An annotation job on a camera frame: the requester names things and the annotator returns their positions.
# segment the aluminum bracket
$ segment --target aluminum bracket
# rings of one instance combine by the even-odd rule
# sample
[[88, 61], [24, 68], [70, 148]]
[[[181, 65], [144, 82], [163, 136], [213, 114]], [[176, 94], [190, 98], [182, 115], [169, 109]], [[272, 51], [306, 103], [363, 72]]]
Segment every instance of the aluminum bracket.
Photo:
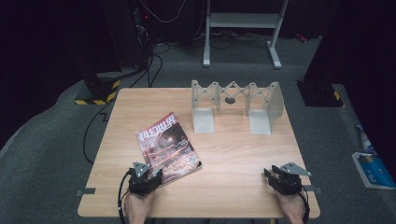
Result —
[[[234, 81], [222, 88], [218, 82], [212, 82], [207, 88], [203, 88], [198, 81], [193, 80], [191, 82], [191, 110], [195, 133], [215, 131], [213, 106], [201, 108], [199, 102], [203, 98], [208, 98], [219, 111], [221, 95], [225, 96], [228, 104], [234, 103], [238, 95], [245, 96], [246, 114], [249, 117], [250, 130], [253, 134], [272, 134], [276, 119], [283, 114], [283, 95], [277, 82], [271, 83], [266, 88], [259, 88], [253, 82], [241, 88]], [[256, 98], [262, 100], [260, 108], [251, 107], [251, 101]]]

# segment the yellow black hazard tape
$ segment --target yellow black hazard tape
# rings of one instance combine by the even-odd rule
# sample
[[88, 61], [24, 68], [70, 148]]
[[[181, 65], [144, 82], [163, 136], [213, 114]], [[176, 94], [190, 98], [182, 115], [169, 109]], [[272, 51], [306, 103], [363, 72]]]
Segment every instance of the yellow black hazard tape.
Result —
[[77, 105], [106, 105], [106, 104], [110, 103], [111, 101], [113, 101], [114, 98], [116, 97], [117, 88], [119, 85], [120, 85], [120, 80], [117, 80], [114, 83], [111, 83], [111, 85], [109, 85], [109, 88], [107, 90], [108, 93], [107, 93], [106, 97], [96, 98], [96, 97], [92, 96], [91, 94], [89, 97], [77, 96], [75, 98], [75, 102]]

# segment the stand leg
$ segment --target stand leg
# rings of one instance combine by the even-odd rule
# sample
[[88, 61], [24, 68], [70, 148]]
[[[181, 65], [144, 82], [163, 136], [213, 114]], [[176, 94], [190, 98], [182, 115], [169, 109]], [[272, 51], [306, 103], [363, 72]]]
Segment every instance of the stand leg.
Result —
[[275, 69], [282, 68], [282, 64], [280, 63], [279, 57], [277, 56], [275, 50], [275, 44], [277, 41], [277, 37], [279, 35], [279, 30], [282, 25], [283, 18], [285, 17], [286, 7], [288, 6], [289, 0], [283, 0], [282, 8], [280, 9], [279, 17], [276, 22], [276, 28], [274, 30], [274, 35], [271, 41], [267, 41], [267, 46], [271, 54], [271, 58], [273, 59]]
[[204, 67], [210, 66], [210, 0], [207, 0]]

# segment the magazine cover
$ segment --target magazine cover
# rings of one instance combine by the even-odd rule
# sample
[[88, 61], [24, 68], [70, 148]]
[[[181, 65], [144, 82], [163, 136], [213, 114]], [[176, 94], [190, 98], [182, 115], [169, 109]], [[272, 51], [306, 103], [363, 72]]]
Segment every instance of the magazine cover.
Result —
[[150, 165], [151, 176], [163, 169], [163, 184], [202, 166], [173, 112], [147, 129], [137, 132], [136, 137], [146, 164]]

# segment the wooden table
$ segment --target wooden table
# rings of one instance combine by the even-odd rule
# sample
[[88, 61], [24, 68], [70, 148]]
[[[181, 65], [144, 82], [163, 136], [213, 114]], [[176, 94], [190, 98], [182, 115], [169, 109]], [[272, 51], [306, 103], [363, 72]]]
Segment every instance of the wooden table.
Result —
[[[290, 161], [304, 168], [285, 109], [272, 135], [250, 133], [245, 100], [214, 110], [214, 133], [194, 133], [190, 88], [122, 89], [78, 208], [82, 217], [116, 217], [120, 181], [133, 161], [144, 162], [135, 133], [175, 112], [203, 167], [156, 192], [150, 217], [283, 217], [263, 168]], [[303, 184], [310, 185], [302, 176]], [[320, 214], [309, 192], [310, 217]]]

